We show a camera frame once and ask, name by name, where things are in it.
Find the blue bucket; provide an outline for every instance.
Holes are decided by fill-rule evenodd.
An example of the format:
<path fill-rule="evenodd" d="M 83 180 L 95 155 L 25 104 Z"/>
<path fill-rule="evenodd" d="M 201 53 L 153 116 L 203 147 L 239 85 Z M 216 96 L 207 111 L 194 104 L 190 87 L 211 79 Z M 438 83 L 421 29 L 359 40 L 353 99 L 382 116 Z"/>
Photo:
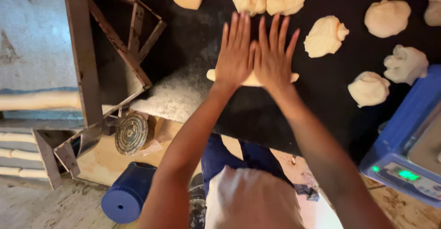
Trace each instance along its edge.
<path fill-rule="evenodd" d="M 146 163 L 130 163 L 101 199 L 107 217 L 120 224 L 136 220 L 149 194 L 156 169 Z"/>

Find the green light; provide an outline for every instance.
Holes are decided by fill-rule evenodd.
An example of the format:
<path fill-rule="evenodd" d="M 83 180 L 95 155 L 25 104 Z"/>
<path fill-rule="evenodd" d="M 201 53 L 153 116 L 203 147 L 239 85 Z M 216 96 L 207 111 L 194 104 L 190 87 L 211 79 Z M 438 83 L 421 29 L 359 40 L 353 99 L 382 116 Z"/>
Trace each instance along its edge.
<path fill-rule="evenodd" d="M 405 179 L 409 179 L 411 181 L 415 181 L 419 178 L 419 176 L 415 175 L 414 173 L 408 171 L 408 170 L 402 170 L 398 173 L 398 175 L 402 176 Z"/>

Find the blue scale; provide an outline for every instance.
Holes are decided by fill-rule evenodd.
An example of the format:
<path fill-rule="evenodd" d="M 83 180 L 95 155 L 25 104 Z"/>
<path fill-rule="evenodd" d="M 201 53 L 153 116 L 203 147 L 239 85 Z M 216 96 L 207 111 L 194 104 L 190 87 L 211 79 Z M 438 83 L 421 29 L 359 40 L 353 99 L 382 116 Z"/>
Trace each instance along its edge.
<path fill-rule="evenodd" d="M 367 177 L 441 208 L 441 65 L 418 79 L 359 166 Z"/>

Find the leg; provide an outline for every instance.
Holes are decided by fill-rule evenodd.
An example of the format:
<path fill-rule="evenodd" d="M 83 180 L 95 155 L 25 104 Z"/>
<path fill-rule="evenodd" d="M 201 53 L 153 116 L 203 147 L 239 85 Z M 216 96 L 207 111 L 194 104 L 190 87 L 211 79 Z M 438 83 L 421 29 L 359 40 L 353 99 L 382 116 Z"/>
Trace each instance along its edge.
<path fill-rule="evenodd" d="M 228 151 L 227 147 L 223 145 L 220 135 L 211 133 L 201 157 L 202 176 L 204 178 L 206 196 L 208 194 L 210 180 L 219 174 L 225 165 L 233 169 L 248 168 L 246 162 L 236 158 Z"/>
<path fill-rule="evenodd" d="M 283 172 L 279 161 L 273 153 L 271 153 L 269 148 L 262 147 L 257 143 L 241 141 L 239 141 L 239 143 L 240 149 L 242 150 L 243 160 L 247 162 L 249 168 L 266 171 L 273 176 L 286 181 L 292 186 L 291 181 L 289 181 Z"/>

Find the round metal weight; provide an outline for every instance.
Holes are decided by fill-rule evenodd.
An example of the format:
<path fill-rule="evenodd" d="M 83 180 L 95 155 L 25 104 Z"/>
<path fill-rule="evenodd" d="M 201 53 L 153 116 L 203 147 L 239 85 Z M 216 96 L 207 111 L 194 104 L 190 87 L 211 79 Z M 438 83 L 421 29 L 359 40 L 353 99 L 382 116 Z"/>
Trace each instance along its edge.
<path fill-rule="evenodd" d="M 146 143 L 149 128 L 144 116 L 131 113 L 121 122 L 115 133 L 115 145 L 119 153 L 132 155 Z"/>

